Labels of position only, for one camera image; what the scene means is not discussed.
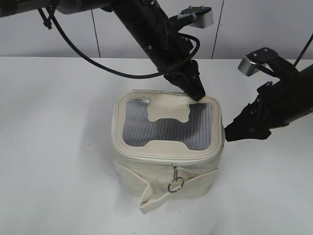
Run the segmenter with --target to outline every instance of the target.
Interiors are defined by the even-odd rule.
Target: white wall
[[[214,58],[262,47],[295,59],[313,32],[313,0],[225,0]],[[304,58],[313,59],[313,44]]]
[[[88,56],[97,56],[90,11],[71,16],[56,13],[71,40]],[[0,18],[0,56],[71,57],[75,52],[55,28],[48,30],[38,11]]]
[[[192,4],[213,8],[215,24],[182,32],[201,41],[197,58],[211,58],[223,0],[158,0],[168,16]],[[296,58],[313,31],[313,0],[224,0],[214,58],[242,58],[270,47],[284,58]],[[114,13],[94,10],[102,57],[146,58]],[[88,56],[98,57],[91,12],[57,14],[72,41]],[[0,19],[0,56],[76,56],[58,32],[47,30],[37,11]],[[313,59],[313,45],[304,58]]]
[[[200,39],[201,48],[197,58],[211,58],[222,0],[158,0],[158,2],[169,17],[177,15],[180,11],[188,8],[189,5],[212,7],[214,21],[216,22],[214,25],[205,29],[187,26],[181,31]],[[146,58],[145,53],[114,13],[95,10],[94,16],[102,57]]]

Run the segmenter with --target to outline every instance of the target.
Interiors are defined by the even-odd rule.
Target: white tabletop
[[[99,61],[155,72],[145,59]],[[244,77],[238,62],[199,60],[225,126],[271,80]],[[226,143],[204,197],[142,215],[111,155],[113,106],[131,89],[180,91],[162,77],[121,78],[79,58],[0,58],[0,234],[313,234],[313,115],[267,141]]]

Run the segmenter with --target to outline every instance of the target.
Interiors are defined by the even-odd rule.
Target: bolt
[[[266,87],[271,86],[271,85],[273,85],[273,82],[272,82],[272,81],[267,82],[267,83],[265,84]]]

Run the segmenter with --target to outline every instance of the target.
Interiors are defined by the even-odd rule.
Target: cream canvas bag
[[[169,199],[204,195],[224,147],[217,100],[185,94],[133,91],[112,118],[114,164],[139,208],[148,213]]]

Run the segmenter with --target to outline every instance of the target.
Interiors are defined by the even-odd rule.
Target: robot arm
[[[0,17],[51,6],[64,14],[96,8],[114,12],[165,79],[194,100],[205,95],[198,64],[190,58],[195,38],[179,30],[211,25],[210,7],[189,7],[169,19],[156,0],[1,0]]]
[[[284,60],[267,47],[244,57],[238,67],[244,75],[262,71],[280,81],[275,84],[267,82],[257,89],[259,95],[255,101],[225,128],[227,141],[265,140],[271,134],[270,129],[288,126],[313,112],[313,65],[298,71],[296,64]]]

